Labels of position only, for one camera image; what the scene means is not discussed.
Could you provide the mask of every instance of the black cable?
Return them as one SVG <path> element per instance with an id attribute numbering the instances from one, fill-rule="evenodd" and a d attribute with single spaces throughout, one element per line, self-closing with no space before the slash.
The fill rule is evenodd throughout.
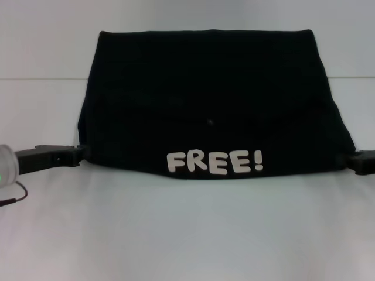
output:
<path id="1" fill-rule="evenodd" d="M 24 196 L 22 196 L 22 197 L 19 198 L 19 199 L 16 199 L 16 202 L 20 202 L 20 201 L 22 201 L 23 199 L 25 199 L 25 198 L 29 195 L 29 193 L 28 193 L 28 190 L 26 189 L 26 187 L 25 187 L 22 183 L 20 183 L 19 181 L 16 181 L 16 184 L 18 184 L 19 186 L 21 186 L 22 189 L 25 191 L 25 195 L 24 195 Z"/>
<path id="2" fill-rule="evenodd" d="M 22 187 L 22 189 L 25 191 L 25 195 L 22 196 L 19 199 L 12 198 L 12 199 L 7 199 L 7 200 L 1 200 L 0 201 L 0 207 L 6 206 L 6 205 L 9 205 L 9 204 L 13 204 L 13 203 L 16 203 L 16 202 L 20 202 L 28 196 L 29 193 L 28 193 L 28 190 L 26 189 L 26 187 L 22 183 L 20 183 L 19 181 L 16 181 L 16 184 L 18 184 L 19 186 Z"/>

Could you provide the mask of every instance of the white backdrop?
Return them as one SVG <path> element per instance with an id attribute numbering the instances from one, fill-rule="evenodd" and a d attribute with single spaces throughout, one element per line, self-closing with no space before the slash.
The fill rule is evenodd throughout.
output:
<path id="1" fill-rule="evenodd" d="M 0 143 L 77 144 L 101 30 L 312 29 L 357 148 L 375 149 L 374 11 L 371 0 L 0 0 Z M 0 280 L 374 280 L 375 176 L 186 181 L 83 163 L 20 181 L 29 198 L 0 209 Z"/>

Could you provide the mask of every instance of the exclamation mark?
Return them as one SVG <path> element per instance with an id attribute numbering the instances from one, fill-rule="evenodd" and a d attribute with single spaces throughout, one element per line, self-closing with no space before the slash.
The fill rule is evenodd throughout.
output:
<path id="1" fill-rule="evenodd" d="M 263 170 L 263 159 L 262 159 L 262 151 L 257 150 L 254 152 L 254 160 L 256 162 L 255 169 L 257 171 L 262 171 Z"/>

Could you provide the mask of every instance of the white wall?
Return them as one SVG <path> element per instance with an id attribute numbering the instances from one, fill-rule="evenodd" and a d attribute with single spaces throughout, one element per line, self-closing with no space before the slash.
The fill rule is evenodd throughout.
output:
<path id="1" fill-rule="evenodd" d="M 1 0 L 0 78 L 87 78 L 101 30 L 315 32 L 328 76 L 375 76 L 373 0 Z"/>

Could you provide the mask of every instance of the white letter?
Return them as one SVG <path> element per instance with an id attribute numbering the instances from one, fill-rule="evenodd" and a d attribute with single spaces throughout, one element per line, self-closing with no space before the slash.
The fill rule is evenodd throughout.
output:
<path id="1" fill-rule="evenodd" d="M 168 153 L 166 155 L 166 160 L 168 162 L 168 170 L 173 173 L 176 171 L 176 167 L 183 167 L 185 165 L 185 162 L 176 159 L 184 159 L 185 156 L 186 154 L 183 152 Z"/>
<path id="2" fill-rule="evenodd" d="M 217 158 L 228 158 L 228 154 L 224 152 L 210 152 L 209 153 L 209 163 L 210 163 L 210 173 L 211 174 L 227 174 L 228 171 L 224 168 L 219 168 L 218 166 L 227 166 L 226 161 L 217 160 Z"/>
<path id="3" fill-rule="evenodd" d="M 190 172 L 195 171 L 195 165 L 200 167 L 202 170 L 207 170 L 207 165 L 202 162 L 204 158 L 204 152 L 199 149 L 189 150 L 187 153 L 187 167 Z"/>
<path id="4" fill-rule="evenodd" d="M 248 166 L 241 166 L 244 164 L 249 164 L 248 159 L 238 159 L 240 156 L 248 156 L 247 150 L 236 150 L 229 153 L 230 160 L 232 161 L 233 171 L 235 173 L 248 173 L 251 171 L 251 168 Z"/>

